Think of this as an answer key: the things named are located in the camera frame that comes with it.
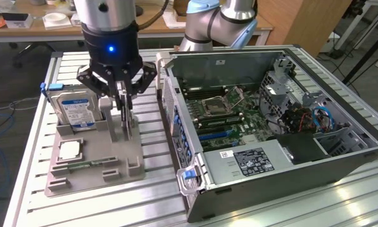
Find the barcode sticker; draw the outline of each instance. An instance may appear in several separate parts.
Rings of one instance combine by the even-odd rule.
[[[235,156],[235,152],[232,150],[221,151],[220,155],[221,155],[221,158],[233,157]]]

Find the blue cable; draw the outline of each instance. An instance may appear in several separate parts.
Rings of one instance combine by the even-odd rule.
[[[10,187],[10,184],[11,184],[11,173],[10,173],[10,170],[8,170],[7,158],[6,158],[6,155],[2,152],[2,150],[0,150],[0,158],[3,160],[3,166],[4,166],[4,169],[6,169],[6,175],[7,175],[6,182],[0,187],[0,193],[2,193]]]
[[[10,125],[8,125],[7,128],[0,132],[0,136],[2,136],[2,135],[12,128],[14,123],[15,123],[15,120],[14,120],[14,116],[11,116],[10,114],[0,113],[0,117],[7,117],[7,118],[11,119]]]
[[[331,124],[332,124],[332,128],[335,129],[335,119],[333,119],[333,117],[332,117],[332,114],[331,114],[329,109],[328,109],[327,107],[324,107],[324,106],[317,106],[317,107],[315,108],[315,110],[313,110],[313,113],[315,113],[315,114],[313,114],[313,121],[315,121],[316,125],[320,125],[320,122],[319,122],[317,116],[316,116],[316,110],[324,110],[324,111],[328,113],[329,120],[331,120]]]

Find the white label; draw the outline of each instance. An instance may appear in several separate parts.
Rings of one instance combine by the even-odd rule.
[[[224,65],[225,64],[225,60],[217,60],[216,61],[216,65]]]
[[[95,125],[95,116],[88,110],[88,99],[67,100],[62,104],[70,123],[76,131],[82,131]]]
[[[235,156],[235,152],[232,150],[221,151],[220,155],[221,155],[221,158],[233,157]]]

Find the blue cable on floor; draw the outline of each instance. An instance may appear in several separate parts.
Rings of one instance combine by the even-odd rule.
[[[7,117],[11,119],[11,123],[10,125],[7,126],[7,128],[0,132],[0,136],[12,128],[14,126],[14,123],[15,123],[15,119],[14,119],[14,116],[11,116],[10,114],[4,114],[4,113],[0,113],[0,117]]]
[[[6,189],[8,189],[10,184],[11,184],[11,172],[8,170],[7,157],[6,157],[4,153],[2,152],[2,150],[0,150],[0,158],[3,160],[3,166],[4,166],[4,169],[6,169],[6,176],[7,176],[6,177],[6,182],[4,182],[4,184],[0,187],[0,193],[2,193]]]
[[[15,119],[14,119],[12,115],[4,114],[4,113],[0,113],[0,117],[7,117],[7,118],[11,119],[11,123],[8,124],[7,128],[0,132],[0,136],[2,136],[12,128],[14,123],[15,123]],[[8,189],[10,184],[11,184],[11,172],[10,172],[10,169],[8,169],[7,157],[6,157],[2,150],[0,150],[0,159],[3,161],[3,166],[4,166],[4,169],[6,169],[6,182],[0,187],[0,193],[3,193],[3,191],[6,189]]]

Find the aluminum table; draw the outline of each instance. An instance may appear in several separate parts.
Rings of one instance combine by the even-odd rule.
[[[308,62],[308,66],[378,129],[378,113],[303,49],[288,47]],[[160,51],[173,50],[144,50],[142,51],[143,60],[155,61],[156,53]],[[46,82],[78,83],[75,79],[78,68],[88,63],[87,52],[54,53]],[[320,90],[301,71],[297,72],[297,79],[309,90]],[[155,83],[146,94],[135,99],[134,111],[140,122],[146,179],[48,198],[44,195],[44,188],[58,117],[46,97],[40,97],[4,222],[6,227],[367,225],[378,227],[378,160],[361,166],[335,184],[217,216],[211,220],[188,223],[163,128]]]

